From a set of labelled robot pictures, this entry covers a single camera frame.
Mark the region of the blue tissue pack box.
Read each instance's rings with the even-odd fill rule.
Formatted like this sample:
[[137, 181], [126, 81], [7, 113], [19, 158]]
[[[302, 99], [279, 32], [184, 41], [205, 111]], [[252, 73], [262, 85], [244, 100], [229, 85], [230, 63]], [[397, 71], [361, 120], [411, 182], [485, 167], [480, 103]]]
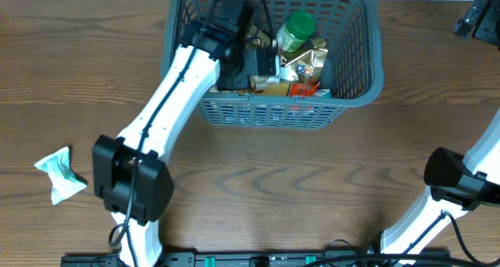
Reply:
[[343, 109], [328, 104], [308, 103], [308, 99], [330, 101], [328, 89], [318, 89], [312, 97], [249, 96], [247, 101], [220, 103], [206, 101], [211, 123], [233, 126], [319, 129], [331, 123]]

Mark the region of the gold foil coffee bag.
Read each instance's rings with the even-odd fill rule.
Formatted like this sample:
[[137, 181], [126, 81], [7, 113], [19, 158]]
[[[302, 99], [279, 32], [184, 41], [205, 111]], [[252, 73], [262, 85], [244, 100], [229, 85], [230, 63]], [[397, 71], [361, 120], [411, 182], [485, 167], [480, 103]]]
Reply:
[[[246, 30], [246, 48], [266, 48], [270, 45], [270, 42], [270, 36], [256, 24], [252, 24]], [[312, 84], [317, 82], [326, 62], [327, 54], [328, 49], [323, 38], [310, 38], [295, 52], [282, 52], [279, 50], [280, 82]]]

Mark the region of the spaghetti pasta packet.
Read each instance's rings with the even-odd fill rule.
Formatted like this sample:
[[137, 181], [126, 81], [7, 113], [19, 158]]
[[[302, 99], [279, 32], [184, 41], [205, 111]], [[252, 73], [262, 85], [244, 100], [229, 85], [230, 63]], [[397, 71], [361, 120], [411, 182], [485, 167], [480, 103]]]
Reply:
[[320, 82], [300, 83], [300, 82], [280, 82], [278, 85], [270, 85], [261, 89], [238, 90], [238, 91], [219, 91], [215, 86], [209, 89], [209, 93], [237, 93], [237, 94], [256, 94], [277, 97], [312, 97], [320, 86]]

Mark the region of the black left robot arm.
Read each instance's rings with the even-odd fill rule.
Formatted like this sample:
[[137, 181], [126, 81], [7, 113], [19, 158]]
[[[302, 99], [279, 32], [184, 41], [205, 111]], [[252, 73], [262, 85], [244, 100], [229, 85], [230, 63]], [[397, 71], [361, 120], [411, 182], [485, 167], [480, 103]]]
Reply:
[[159, 218], [173, 195], [167, 165], [188, 117], [213, 86], [278, 73], [280, 35], [264, 48], [247, 46], [248, 24], [217, 18], [195, 20], [182, 31], [169, 71], [139, 115], [117, 137], [100, 136], [93, 147], [94, 189], [112, 213], [109, 236], [124, 266], [157, 266], [163, 256]]

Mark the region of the brown white snack bag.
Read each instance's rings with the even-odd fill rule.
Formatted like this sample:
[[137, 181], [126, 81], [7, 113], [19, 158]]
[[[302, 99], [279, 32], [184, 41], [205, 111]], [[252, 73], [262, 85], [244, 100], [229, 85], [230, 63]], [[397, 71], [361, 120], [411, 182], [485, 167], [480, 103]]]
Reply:
[[278, 85], [280, 82], [279, 42], [273, 39], [266, 48], [255, 48], [252, 52], [253, 67], [249, 79], [256, 90]]

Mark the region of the white packet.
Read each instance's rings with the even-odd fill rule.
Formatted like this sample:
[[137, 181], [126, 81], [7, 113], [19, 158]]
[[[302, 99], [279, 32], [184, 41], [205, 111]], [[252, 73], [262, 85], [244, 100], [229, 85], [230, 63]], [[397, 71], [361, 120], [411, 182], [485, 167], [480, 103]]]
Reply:
[[51, 201], [57, 205], [71, 198], [87, 187], [70, 168], [70, 148], [65, 146], [58, 151], [40, 159], [34, 167], [48, 174], [52, 182]]

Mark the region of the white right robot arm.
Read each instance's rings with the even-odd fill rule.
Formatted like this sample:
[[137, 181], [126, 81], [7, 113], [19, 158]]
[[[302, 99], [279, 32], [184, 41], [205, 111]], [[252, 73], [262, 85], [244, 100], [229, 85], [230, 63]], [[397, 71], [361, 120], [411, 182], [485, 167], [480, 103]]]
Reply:
[[437, 148], [424, 169], [426, 187], [393, 226], [384, 230], [376, 252], [385, 264], [413, 265], [447, 226], [480, 205], [499, 205], [499, 117], [462, 155]]

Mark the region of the green lid glass jar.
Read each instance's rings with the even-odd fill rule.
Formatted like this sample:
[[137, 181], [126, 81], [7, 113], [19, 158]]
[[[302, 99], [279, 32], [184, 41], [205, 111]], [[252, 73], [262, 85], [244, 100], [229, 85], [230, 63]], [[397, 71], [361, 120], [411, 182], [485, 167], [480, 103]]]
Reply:
[[294, 11], [277, 31], [278, 47], [283, 52], [295, 52], [315, 31], [316, 21], [309, 13]]

